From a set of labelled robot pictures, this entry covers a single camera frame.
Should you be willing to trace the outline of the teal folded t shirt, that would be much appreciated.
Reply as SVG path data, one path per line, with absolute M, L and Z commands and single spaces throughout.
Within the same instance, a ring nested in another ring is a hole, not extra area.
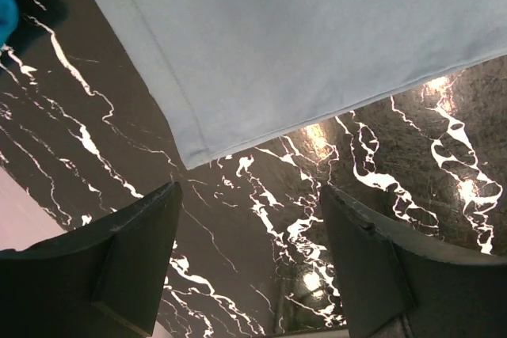
M 3 46 L 15 31 L 19 12 L 15 0 L 0 0 L 0 45 Z

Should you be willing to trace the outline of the grey-blue t shirt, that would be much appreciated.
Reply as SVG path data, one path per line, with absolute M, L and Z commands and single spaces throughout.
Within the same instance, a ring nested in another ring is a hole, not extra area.
M 196 168 L 506 53 L 506 0 L 95 0 Z

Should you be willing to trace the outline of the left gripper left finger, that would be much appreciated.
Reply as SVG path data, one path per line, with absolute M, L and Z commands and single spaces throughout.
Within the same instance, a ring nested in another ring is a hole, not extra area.
M 112 214 L 1 252 L 4 337 L 150 337 L 182 204 L 164 184 Z

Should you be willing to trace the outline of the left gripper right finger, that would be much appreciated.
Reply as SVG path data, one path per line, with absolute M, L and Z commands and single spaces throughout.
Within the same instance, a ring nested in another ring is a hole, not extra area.
M 426 236 L 338 188 L 320 191 L 351 337 L 504 337 L 506 258 Z

